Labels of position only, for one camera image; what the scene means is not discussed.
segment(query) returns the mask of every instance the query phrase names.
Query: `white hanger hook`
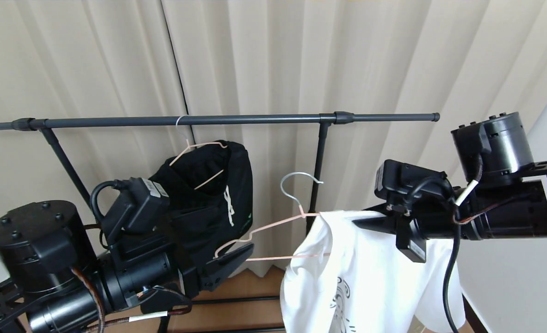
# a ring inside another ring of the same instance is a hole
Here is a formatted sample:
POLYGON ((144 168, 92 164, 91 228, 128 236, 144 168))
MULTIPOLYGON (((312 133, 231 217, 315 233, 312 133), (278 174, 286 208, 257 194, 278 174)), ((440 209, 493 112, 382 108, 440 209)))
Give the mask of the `white hanger hook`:
POLYGON ((318 183, 318 184, 322 184, 323 182, 316 179, 315 177, 313 177, 310 173, 303 173, 302 171, 296 171, 294 173, 288 173, 287 175, 285 175, 282 180, 280 181, 280 190, 282 190, 282 193, 284 194, 284 196, 287 196, 288 198, 290 199, 293 199, 294 201, 296 201, 298 203, 298 205, 300 207, 302 207, 302 205, 300 204, 300 201, 295 197, 295 196, 291 196, 288 192, 286 192, 284 190, 284 181, 286 181, 286 179, 292 177, 293 175, 305 175, 305 176, 309 176, 310 179, 312 179, 312 181, 314 181, 315 183, 318 183))
POLYGON ((188 114, 183 114, 183 116, 179 116, 179 118, 177 118, 177 121, 174 123, 174 129, 185 138, 185 141, 189 145, 189 138, 187 138, 187 135, 185 135, 182 131, 179 131, 179 120, 181 120, 184 116, 188 116, 188 114))

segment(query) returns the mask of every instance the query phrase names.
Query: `curtain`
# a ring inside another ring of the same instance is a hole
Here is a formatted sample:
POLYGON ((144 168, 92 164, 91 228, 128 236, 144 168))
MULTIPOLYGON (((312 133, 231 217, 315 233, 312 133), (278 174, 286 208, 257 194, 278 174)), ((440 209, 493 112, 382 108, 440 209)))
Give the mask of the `curtain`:
MULTIPOLYGON (((320 211, 379 203, 374 174, 388 158, 444 170, 462 185, 450 130, 515 111, 529 130, 546 103, 547 0, 0 3, 0 122, 440 112, 438 123, 331 126, 320 211)), ((314 171, 318 126, 192 130, 198 143, 226 139, 248 149, 254 228, 297 213, 279 182, 314 171)), ((89 189, 147 177, 185 146, 166 127, 56 133, 89 189)), ((306 209, 310 187, 303 176, 286 184, 306 209)), ((50 198, 76 203, 92 220, 41 135, 0 132, 0 215, 50 198)), ((304 236, 304 221, 262 232, 254 255, 290 255, 304 236)), ((250 268, 264 274, 270 264, 250 268)))

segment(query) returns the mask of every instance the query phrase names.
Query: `clothes hanger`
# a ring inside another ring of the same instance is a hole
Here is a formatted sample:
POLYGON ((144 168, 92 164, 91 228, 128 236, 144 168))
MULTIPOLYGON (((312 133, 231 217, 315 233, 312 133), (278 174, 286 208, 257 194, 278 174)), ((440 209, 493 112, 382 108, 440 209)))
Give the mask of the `clothes hanger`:
MULTIPOLYGON (((206 142, 206 143, 198 143, 196 145, 189 145, 189 138, 187 138, 187 135, 185 135, 182 131, 179 131, 179 120, 181 120, 181 118, 183 118, 184 116, 187 116, 187 114, 183 114, 183 116, 180 116, 179 118, 177 118, 177 121, 174 123, 174 129, 177 131, 177 133, 179 133, 180 135, 182 135, 185 138, 185 142, 187 143, 187 147, 180 154, 178 154, 177 157, 174 158, 174 160, 172 160, 168 164, 169 167, 171 167, 181 156, 183 156, 183 154, 187 153, 187 151, 191 150, 191 148, 193 148, 193 147, 201 147, 201 146, 205 146, 205 145, 220 145, 223 149, 228 147, 228 146, 223 145, 221 142, 206 142)), ((194 190, 197 190, 198 188, 208 184, 210 182, 210 180, 218 177, 218 175, 220 175, 223 172, 224 172, 224 169, 221 169, 215 175, 210 177, 210 179, 204 181, 203 183, 201 183, 197 187, 195 187, 194 190)))
MULTIPOLYGON (((259 232, 259 231, 262 231, 262 230, 265 230, 265 229, 269 229, 269 228, 273 228, 275 226, 279 226, 279 225, 282 225, 284 223, 287 223, 287 222, 291 222, 291 221, 294 221, 294 220, 297 220, 297 219, 300 219, 300 218, 306 218, 307 216, 319 216, 320 214, 319 213, 305 213, 304 209, 303 209, 303 205, 301 205, 300 201, 295 197, 295 196, 292 196, 291 194, 289 194, 288 192, 286 192, 284 190, 284 181, 286 179, 288 179, 289 177, 292 177, 293 175, 305 175, 305 176, 309 176, 313 181, 315 181, 316 183, 318 184, 322 184, 323 182, 316 179, 315 177, 312 177, 311 174, 309 173, 303 173, 301 171, 297 171, 297 172, 294 172, 294 173, 289 173, 287 174, 286 176, 284 176, 282 178, 282 180, 280 181, 280 189, 282 190, 282 193, 287 196, 288 198, 290 199, 293 199, 294 201, 296 201, 298 203, 298 209, 300 211, 300 214, 299 215, 296 215, 296 216, 293 216, 293 217, 289 217, 287 219, 284 219, 282 221, 277 221, 277 222, 273 222, 269 225, 266 225, 266 226, 262 226, 261 228, 257 228, 255 230, 253 230, 252 232, 249 232, 249 238, 247 238, 246 240, 241 240, 241 239, 238 239, 238 240, 231 240, 229 242, 226 242, 225 244, 223 244, 221 247, 219 247, 218 249, 216 249, 216 252, 214 253, 214 259, 217 259, 218 258, 218 253, 220 251, 222 251, 225 247, 231 245, 231 244, 234 244, 234 243, 237 243, 237 242, 242 242, 242 243, 246 243, 246 242, 250 242, 252 239, 253 239, 253 234, 255 234, 256 232, 259 232)), ((287 256, 283 256, 283 257, 265 257, 265 258, 249 258, 249 259, 246 259, 246 261, 263 261, 263 260, 278 260, 278 259, 294 259, 294 258, 307 258, 307 257, 318 257, 318 254, 306 254, 306 255, 287 255, 287 256)))

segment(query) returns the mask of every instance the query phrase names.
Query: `black garment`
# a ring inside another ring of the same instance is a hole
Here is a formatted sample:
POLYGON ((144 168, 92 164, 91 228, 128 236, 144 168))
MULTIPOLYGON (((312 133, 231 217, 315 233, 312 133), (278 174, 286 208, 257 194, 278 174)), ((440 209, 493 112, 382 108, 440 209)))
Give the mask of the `black garment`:
POLYGON ((253 174, 249 154, 243 145, 220 140, 183 154, 172 166, 169 158, 150 177, 170 196, 172 226, 183 247, 197 265, 214 257, 224 243, 240 238, 252 225, 253 174), (195 187, 223 170, 215 179, 195 187), (229 220, 229 203, 232 222, 229 220))

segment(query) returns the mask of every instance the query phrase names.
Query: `wooden floor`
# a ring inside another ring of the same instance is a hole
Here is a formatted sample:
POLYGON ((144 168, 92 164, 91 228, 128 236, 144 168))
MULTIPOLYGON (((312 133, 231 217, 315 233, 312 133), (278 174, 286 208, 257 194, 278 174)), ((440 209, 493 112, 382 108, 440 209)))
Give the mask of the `wooden floor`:
MULTIPOLYGON (((202 292, 194 301, 208 299, 227 299, 239 297, 277 296, 284 272, 279 268, 269 270, 264 278, 259 278, 246 270, 234 278, 229 278, 216 291, 202 292)), ((140 314, 133 308, 118 314, 109 314, 107 320, 140 314)), ((160 320, 136 321, 128 324, 107 327, 105 333, 156 333, 160 320)), ((183 316, 173 316, 168 326, 169 333, 197 333, 204 331, 223 331, 254 327, 282 327, 280 301, 256 301, 194 305, 193 311, 183 316)), ((414 321, 409 333, 431 333, 414 321)), ((473 333, 466 324, 460 333, 473 333)))

